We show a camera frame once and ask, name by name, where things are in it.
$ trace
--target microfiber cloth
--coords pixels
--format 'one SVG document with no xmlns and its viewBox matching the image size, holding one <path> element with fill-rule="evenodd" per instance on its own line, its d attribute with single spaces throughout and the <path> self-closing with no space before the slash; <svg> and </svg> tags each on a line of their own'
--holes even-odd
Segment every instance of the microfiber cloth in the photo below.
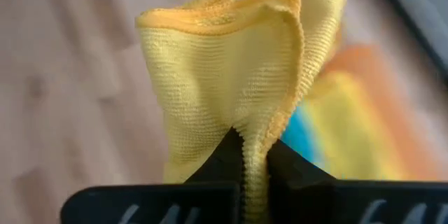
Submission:
<svg viewBox="0 0 448 224">
<path fill-rule="evenodd" d="M 346 0 L 195 0 L 136 19 L 169 160 L 182 183 L 234 127 L 244 139 L 244 218 L 267 210 L 266 156 L 338 42 Z"/>
</svg>

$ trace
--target yellow microfiber towel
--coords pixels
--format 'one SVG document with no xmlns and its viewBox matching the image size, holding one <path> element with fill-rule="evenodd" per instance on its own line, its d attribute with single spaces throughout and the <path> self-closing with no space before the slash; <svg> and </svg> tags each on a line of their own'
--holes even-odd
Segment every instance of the yellow microfiber towel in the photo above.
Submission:
<svg viewBox="0 0 448 224">
<path fill-rule="evenodd" d="M 182 183 L 234 127 L 244 138 L 245 220 L 267 207 L 266 155 L 334 48 L 346 0 L 196 0 L 136 19 L 169 161 Z"/>
</svg>

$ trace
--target wooden floor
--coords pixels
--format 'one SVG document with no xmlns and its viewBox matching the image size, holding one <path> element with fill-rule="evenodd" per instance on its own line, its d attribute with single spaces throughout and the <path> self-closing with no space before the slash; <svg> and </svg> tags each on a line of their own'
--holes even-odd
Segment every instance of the wooden floor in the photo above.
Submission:
<svg viewBox="0 0 448 224">
<path fill-rule="evenodd" d="M 167 156 L 134 17 L 186 0 L 0 0 L 0 223 L 58 223 L 93 185 L 160 182 Z M 448 108 L 385 0 L 349 0 L 346 43 L 376 43 L 441 162 Z"/>
</svg>

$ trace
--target wooden surface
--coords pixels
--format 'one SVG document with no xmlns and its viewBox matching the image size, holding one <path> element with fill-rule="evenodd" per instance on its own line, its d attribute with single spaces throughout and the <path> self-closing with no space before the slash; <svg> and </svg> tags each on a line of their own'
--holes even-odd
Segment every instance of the wooden surface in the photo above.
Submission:
<svg viewBox="0 0 448 224">
<path fill-rule="evenodd" d="M 57 223 L 87 186 L 160 182 L 162 113 L 134 17 L 184 1 L 0 0 L 0 223 Z M 446 162 L 446 91 L 389 3 L 349 0 L 344 33 L 384 51 Z"/>
</svg>

